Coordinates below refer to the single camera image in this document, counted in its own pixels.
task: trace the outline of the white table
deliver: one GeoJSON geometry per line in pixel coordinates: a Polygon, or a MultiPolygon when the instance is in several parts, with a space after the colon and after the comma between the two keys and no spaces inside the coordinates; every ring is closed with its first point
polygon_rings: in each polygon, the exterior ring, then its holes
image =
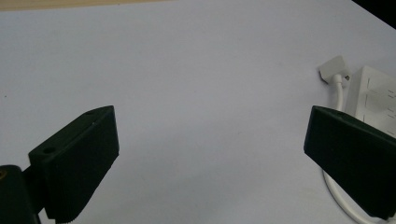
{"type": "Polygon", "coordinates": [[[347,0],[0,12],[0,164],[114,105],[120,156],[73,223],[353,223],[303,150],[339,54],[396,76],[396,31],[347,0]]]}

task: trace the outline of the white connector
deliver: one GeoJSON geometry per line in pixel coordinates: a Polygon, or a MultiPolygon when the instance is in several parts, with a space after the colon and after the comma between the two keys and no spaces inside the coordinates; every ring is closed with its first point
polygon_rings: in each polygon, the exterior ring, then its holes
{"type": "Polygon", "coordinates": [[[319,72],[321,78],[328,84],[342,83],[342,78],[349,80],[350,76],[349,69],[342,56],[337,56],[324,63],[319,68],[319,72]]]}

